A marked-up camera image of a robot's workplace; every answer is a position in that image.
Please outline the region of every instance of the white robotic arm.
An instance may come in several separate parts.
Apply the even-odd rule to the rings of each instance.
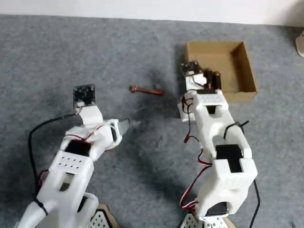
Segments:
[[[122,140],[117,119],[103,120],[96,105],[77,109],[84,125],[66,132],[48,175],[17,228],[87,228],[98,198],[85,190],[96,161]]]
[[[180,116],[182,121],[189,118],[196,121],[201,149],[212,163],[193,208],[201,220],[225,217],[236,213],[242,205],[257,169],[242,129],[228,110],[220,84],[208,89],[210,78],[204,77],[196,61],[183,67],[187,93],[178,104]],[[222,136],[226,144],[215,146],[212,139],[216,135]]]

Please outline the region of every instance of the red wire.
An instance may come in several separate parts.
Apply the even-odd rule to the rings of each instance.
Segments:
[[[183,96],[183,98],[182,98],[182,110],[183,110],[184,113],[188,114],[188,123],[189,123],[189,130],[188,130],[188,133],[187,133],[187,135],[186,135],[186,137],[185,137],[185,139],[184,139],[184,143],[187,143],[187,142],[189,141],[190,138],[194,138],[194,139],[196,139],[198,142],[200,142],[199,139],[198,139],[197,137],[190,135],[190,133],[191,133],[190,113],[191,113],[191,112],[189,112],[189,108],[190,108],[190,106],[191,106],[193,103],[187,104],[187,103],[186,103],[187,100],[193,100],[193,98],[185,99],[185,96]],[[184,111],[184,105],[187,106],[187,112]],[[182,209],[195,210],[195,204],[198,203],[197,201],[192,201],[192,202],[190,202],[190,203],[188,203],[188,204],[186,204],[186,205],[184,205],[184,206],[183,206],[183,203],[184,203],[184,201],[185,201],[187,195],[188,195],[189,192],[191,191],[191,189],[192,189],[194,183],[195,183],[195,182],[197,181],[197,179],[199,178],[199,176],[200,176],[206,169],[208,169],[209,167],[212,166],[212,163],[205,162],[205,161],[202,161],[202,160],[200,159],[200,157],[201,157],[202,154],[203,154],[203,149],[201,149],[201,152],[200,152],[200,154],[199,154],[199,156],[198,156],[198,162],[199,162],[200,164],[207,165],[207,166],[204,167],[204,168],[199,172],[199,174],[196,176],[196,178],[194,179],[194,181],[192,182],[192,184],[186,189],[185,193],[183,194],[183,196],[182,196],[182,198],[181,198],[181,200],[180,200],[180,207],[181,207]]]
[[[78,135],[75,135],[75,134],[67,134],[66,135],[66,137],[75,137],[75,138],[77,138],[77,139],[79,139],[79,140],[81,140],[81,141],[85,141],[86,139],[84,139],[84,138],[82,138],[82,137],[80,137],[80,136],[78,136]]]
[[[39,180],[39,189],[41,188],[42,184],[43,184],[43,181],[41,179],[43,173],[47,172],[48,170],[42,170],[39,175],[38,175],[38,180]]]
[[[67,134],[66,135],[66,137],[69,137],[69,136],[71,136],[71,137],[75,137],[75,138],[77,138],[77,139],[79,139],[79,140],[81,140],[81,141],[87,141],[88,140],[88,138],[90,138],[93,134],[94,134],[94,132],[95,131],[97,131],[99,128],[101,128],[103,125],[100,125],[100,126],[98,126],[97,128],[95,128],[86,138],[82,138],[82,137],[80,137],[80,136],[78,136],[78,135],[75,135],[75,134]]]
[[[203,149],[201,149],[200,154],[199,154],[199,156],[198,156],[198,162],[199,162],[200,164],[203,164],[203,165],[212,165],[212,163],[210,163],[210,162],[205,162],[205,161],[202,161],[202,160],[200,159],[200,157],[201,157],[202,154],[203,154]]]
[[[184,195],[182,196],[181,200],[180,200],[180,207],[182,209],[193,209],[195,207],[195,204],[198,203],[197,201],[193,201],[192,204],[188,205],[187,207],[183,206],[183,202],[185,201],[187,195],[189,194],[189,192],[191,191],[191,189],[193,188],[193,185],[195,184],[195,182],[197,181],[197,179],[200,177],[200,175],[208,168],[210,168],[211,166],[205,166],[200,172],[199,174],[196,176],[196,178],[194,179],[194,181],[192,182],[192,184],[187,188],[187,190],[185,191]]]

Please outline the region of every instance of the white wall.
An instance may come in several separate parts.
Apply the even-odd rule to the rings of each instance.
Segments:
[[[0,0],[0,13],[304,27],[304,0]]]

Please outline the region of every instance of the gray carpet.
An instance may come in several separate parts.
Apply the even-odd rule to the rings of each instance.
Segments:
[[[300,28],[180,21],[0,16],[0,226],[11,228],[32,200],[27,135],[38,123],[73,112],[72,86],[95,83],[105,118],[132,120],[113,152],[96,163],[88,192],[123,228],[177,228],[179,200],[196,176],[199,145],[183,138],[176,104],[184,89],[178,65],[188,40],[244,40],[259,88],[249,104],[233,104],[259,172],[262,199],[256,228],[301,228],[304,219],[304,58]],[[130,84],[162,87],[156,97]],[[34,135],[38,170],[48,168],[74,117]],[[202,178],[194,188],[197,193]],[[253,187],[236,215],[247,228],[256,207]]]

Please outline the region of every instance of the open cardboard box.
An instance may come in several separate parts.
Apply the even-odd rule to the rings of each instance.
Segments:
[[[250,102],[257,94],[244,42],[187,42],[187,61],[197,60],[205,69],[221,73],[222,91],[228,103]]]

